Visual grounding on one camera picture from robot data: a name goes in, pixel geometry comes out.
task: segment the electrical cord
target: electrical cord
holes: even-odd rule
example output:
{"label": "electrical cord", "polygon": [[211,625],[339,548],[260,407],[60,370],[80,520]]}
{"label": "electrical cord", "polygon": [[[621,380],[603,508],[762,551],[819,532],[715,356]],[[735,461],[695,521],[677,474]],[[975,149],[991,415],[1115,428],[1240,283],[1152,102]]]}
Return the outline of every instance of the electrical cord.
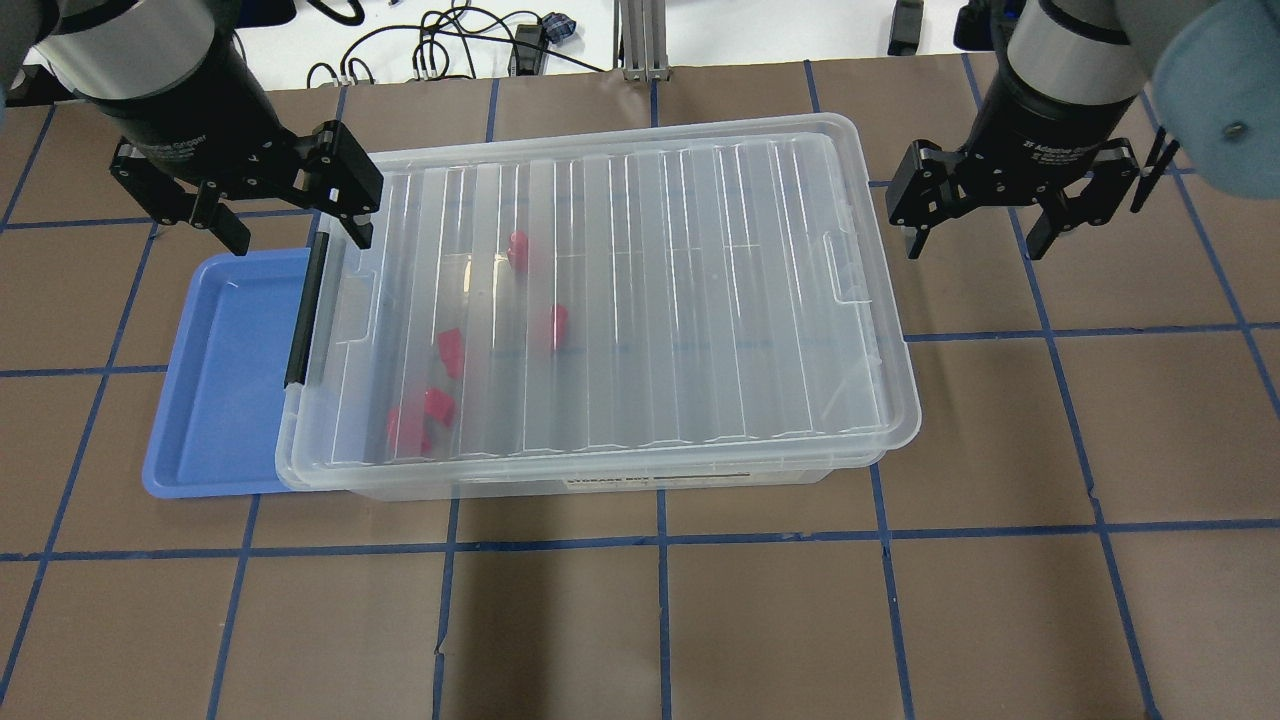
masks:
{"label": "electrical cord", "polygon": [[[492,37],[492,36],[488,36],[488,35],[480,35],[479,32],[467,31],[467,28],[465,26],[462,26],[461,22],[458,22],[457,24],[454,22],[452,22],[454,19],[453,15],[449,15],[449,20],[451,22],[448,22],[448,23],[436,22],[433,26],[425,26],[425,27],[424,27],[424,23],[419,23],[419,24],[389,24],[389,26],[383,26],[380,28],[371,29],[371,31],[366,32],[365,35],[360,36],[358,38],[356,38],[356,41],[352,42],[347,47],[347,50],[342,54],[342,59],[339,60],[338,67],[340,67],[340,68],[348,67],[348,61],[351,60],[351,56],[355,54],[356,49],[360,47],[362,44],[367,42],[372,37],[376,37],[376,36],[379,36],[379,35],[381,35],[384,32],[390,32],[390,31],[397,31],[397,29],[415,29],[415,31],[419,31],[419,38],[420,38],[419,40],[419,45],[416,45],[415,49],[413,49],[413,53],[415,53],[415,55],[417,56],[417,60],[419,60],[417,64],[415,65],[416,68],[430,67],[430,53],[424,53],[422,49],[425,46],[429,46],[431,50],[439,49],[442,53],[445,51],[444,50],[444,45],[439,44],[438,41],[434,42],[434,44],[424,42],[425,40],[434,40],[434,36],[440,35],[440,36],[445,36],[445,37],[457,37],[457,38],[461,38],[463,41],[467,41],[467,40],[480,40],[480,41],[484,41],[484,42],[502,42],[502,44],[507,44],[507,45],[512,45],[512,46],[517,46],[517,47],[529,47],[529,49],[532,49],[532,50],[538,50],[538,51],[540,51],[540,53],[543,53],[545,55],[550,55],[552,58],[559,58],[561,60],[564,60],[567,63],[572,63],[572,64],[575,64],[575,65],[577,65],[580,68],[585,68],[588,70],[594,70],[594,72],[598,72],[598,73],[605,72],[603,68],[598,68],[598,67],[595,67],[595,65],[593,65],[590,63],[585,63],[582,60],[579,60],[577,58],[571,58],[570,55],[564,55],[563,53],[557,53],[554,50],[547,50],[547,49],[543,49],[543,47],[540,47],[538,45],[534,45],[531,42],[525,42],[522,40],[516,40],[515,38],[515,33],[511,32],[511,28],[506,27],[506,22],[504,22],[503,18],[499,18],[498,15],[494,15],[493,13],[489,13],[488,10],[481,10],[480,8],[474,8],[471,5],[454,5],[454,6],[451,6],[449,9],[444,10],[444,12],[431,10],[431,12],[429,12],[424,17],[428,18],[433,13],[439,13],[443,17],[447,13],[460,13],[460,12],[479,12],[481,14],[485,14],[485,15],[493,18],[495,22],[492,22],[488,27],[485,27],[483,29],[484,31],[490,31],[490,29],[493,29],[495,27],[503,26],[507,29],[508,37]],[[520,14],[527,13],[527,14],[531,14],[531,15],[535,15],[535,17],[540,17],[540,15],[536,15],[536,13],[534,13],[532,10],[517,10],[516,13],[508,13],[508,15],[506,15],[506,17],[509,18],[511,15],[515,15],[517,13],[520,13]],[[445,26],[445,24],[457,27],[457,28],[462,29],[463,32],[453,32],[453,31],[444,29],[443,26]],[[443,67],[443,69],[440,70],[440,74],[442,76],[448,74],[448,64],[445,64]]]}
{"label": "electrical cord", "polygon": [[[453,27],[460,27],[461,28],[461,26],[457,22],[457,18],[456,17],[449,17],[449,14],[453,14],[457,10],[466,10],[466,9],[467,9],[466,5],[453,5],[448,10],[443,12],[443,13],[439,12],[439,10],[428,10],[426,13],[422,14],[422,19],[419,20],[419,24],[421,26],[421,29],[417,33],[419,44],[417,44],[417,47],[413,50],[413,56],[411,58],[415,68],[422,68],[422,72],[426,73],[426,68],[428,68],[428,65],[430,65],[430,68],[431,68],[430,72],[434,73],[435,72],[435,49],[436,47],[439,47],[442,51],[444,51],[445,53],[445,58],[448,58],[448,51],[444,50],[444,45],[440,44],[440,42],[438,42],[435,40],[434,29],[438,28],[438,27],[440,27],[440,24],[444,23],[445,20],[451,20],[453,23]],[[440,20],[436,22],[434,26],[428,26],[426,20],[431,15],[439,15]],[[422,53],[422,47],[425,47],[426,45],[431,46],[430,55],[424,55],[424,53]],[[471,56],[471,45],[467,44],[466,38],[462,38],[462,51],[467,56],[467,67],[471,69],[471,77],[474,78],[474,77],[476,77],[476,64],[475,64],[475,58]],[[447,74],[448,72],[449,72],[449,63],[445,59],[444,69],[440,70],[440,74]]]}
{"label": "electrical cord", "polygon": [[374,79],[374,70],[370,70],[369,63],[361,60],[360,58],[352,58],[351,60],[347,60],[347,77],[349,77],[352,81],[357,81],[356,63],[360,63],[361,67],[365,68],[365,74],[369,76],[369,85],[378,85],[378,81]]}
{"label": "electrical cord", "polygon": [[311,88],[311,76],[314,76],[315,72],[321,68],[329,70],[329,76],[333,78],[334,85],[338,83],[338,72],[333,69],[333,65],[330,65],[329,63],[316,63],[311,65],[310,70],[307,70],[307,90]]}
{"label": "electrical cord", "polygon": [[[443,31],[443,29],[436,31],[436,32],[439,35],[447,35],[449,37],[462,37],[462,35],[460,35],[457,32],[448,32],[448,31]],[[554,50],[544,50],[544,49],[539,47],[538,45],[534,45],[532,42],[525,42],[522,40],[508,40],[506,37],[490,37],[488,35],[468,35],[467,37],[470,37],[471,40],[484,40],[486,42],[507,42],[507,44],[515,45],[517,47],[530,47],[532,50],[538,50],[539,53],[543,53],[544,55],[550,55],[552,58],[559,58],[561,60],[564,60],[567,63],[573,63],[575,65],[577,65],[580,68],[586,68],[589,70],[595,70],[598,73],[605,72],[604,68],[598,68],[598,67],[595,67],[595,65],[593,65],[590,63],[584,63],[582,60],[579,60],[577,58],[571,58],[568,55],[564,55],[563,53],[557,53]]]}
{"label": "electrical cord", "polygon": [[[415,76],[420,77],[422,79],[438,79],[438,78],[448,76],[448,73],[449,73],[449,65],[451,65],[451,61],[449,61],[449,49],[445,47],[444,45],[440,45],[440,42],[438,40],[433,38],[433,37],[428,37],[426,40],[424,40],[422,42],[420,42],[419,44],[419,49],[421,49],[424,45],[428,45],[428,44],[433,45],[433,47],[431,47],[433,63],[431,63],[430,72],[428,72],[428,68],[425,68],[425,67],[422,67],[422,65],[419,64],[419,61],[417,61],[417,53],[415,51],[415,54],[413,54],[413,73],[415,73]],[[431,77],[431,73],[435,72],[435,63],[434,63],[435,47],[439,47],[440,53],[444,54],[444,68],[440,70],[440,73],[438,76]],[[475,76],[449,76],[449,77],[468,77],[468,78],[472,78],[472,79],[475,78]]]}
{"label": "electrical cord", "polygon": [[347,27],[360,27],[365,24],[365,6],[360,4],[360,0],[347,0],[347,5],[351,5],[351,15],[343,15],[338,10],[334,10],[325,4],[324,0],[307,0],[307,5],[320,10],[324,17],[338,24],[344,24]]}

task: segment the storage box lid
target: storage box lid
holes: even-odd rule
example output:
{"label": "storage box lid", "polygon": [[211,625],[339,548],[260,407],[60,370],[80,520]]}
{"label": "storage box lid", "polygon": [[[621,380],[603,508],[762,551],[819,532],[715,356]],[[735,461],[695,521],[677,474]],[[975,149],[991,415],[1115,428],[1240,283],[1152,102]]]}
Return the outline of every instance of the storage box lid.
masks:
{"label": "storage box lid", "polygon": [[374,159],[372,247],[328,223],[292,487],[838,468],[919,428],[844,117]]}

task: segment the pink block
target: pink block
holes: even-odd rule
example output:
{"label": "pink block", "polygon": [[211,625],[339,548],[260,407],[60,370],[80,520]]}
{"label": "pink block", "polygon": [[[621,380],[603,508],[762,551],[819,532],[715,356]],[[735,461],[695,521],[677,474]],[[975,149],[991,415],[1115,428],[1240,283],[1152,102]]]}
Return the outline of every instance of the pink block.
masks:
{"label": "pink block", "polygon": [[507,261],[517,273],[529,272],[529,236],[524,231],[511,233],[507,245]]}
{"label": "pink block", "polygon": [[422,409],[447,428],[453,427],[453,396],[438,387],[428,388],[422,398]]}
{"label": "pink block", "polygon": [[568,307],[556,304],[556,315],[552,318],[552,350],[559,350],[564,345],[568,334]]}
{"label": "pink block", "polygon": [[452,331],[436,333],[435,348],[440,354],[440,361],[444,363],[444,372],[453,379],[461,378],[463,359],[462,331],[453,328]]}

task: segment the robotic arm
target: robotic arm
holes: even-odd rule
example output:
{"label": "robotic arm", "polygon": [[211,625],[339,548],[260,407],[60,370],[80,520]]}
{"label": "robotic arm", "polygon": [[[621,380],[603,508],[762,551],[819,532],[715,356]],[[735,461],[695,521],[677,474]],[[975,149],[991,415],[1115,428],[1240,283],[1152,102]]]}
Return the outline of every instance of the robotic arm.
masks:
{"label": "robotic arm", "polygon": [[338,120],[303,137],[280,124],[262,87],[232,50],[234,13],[227,10],[238,4],[6,5],[0,77],[13,77],[38,41],[61,79],[119,126],[124,137],[111,174],[157,223],[209,229],[243,255],[250,232],[223,201],[279,197],[337,217],[356,245],[369,247],[381,173]]}
{"label": "robotic arm", "polygon": [[965,143],[913,142],[888,187],[911,259],[938,223],[980,206],[1042,208],[1033,260],[1108,222],[1144,172],[1108,137],[1148,77],[1204,179],[1280,197],[1280,0],[970,0],[956,44],[995,50],[1000,69]]}

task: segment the blue tray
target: blue tray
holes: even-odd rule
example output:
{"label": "blue tray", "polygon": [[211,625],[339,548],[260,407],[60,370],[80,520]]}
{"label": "blue tray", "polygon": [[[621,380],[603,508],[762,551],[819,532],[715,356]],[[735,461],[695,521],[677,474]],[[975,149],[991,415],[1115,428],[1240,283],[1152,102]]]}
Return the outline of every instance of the blue tray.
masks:
{"label": "blue tray", "polygon": [[275,438],[307,254],[219,255],[196,270],[142,465],[151,495],[288,492]]}

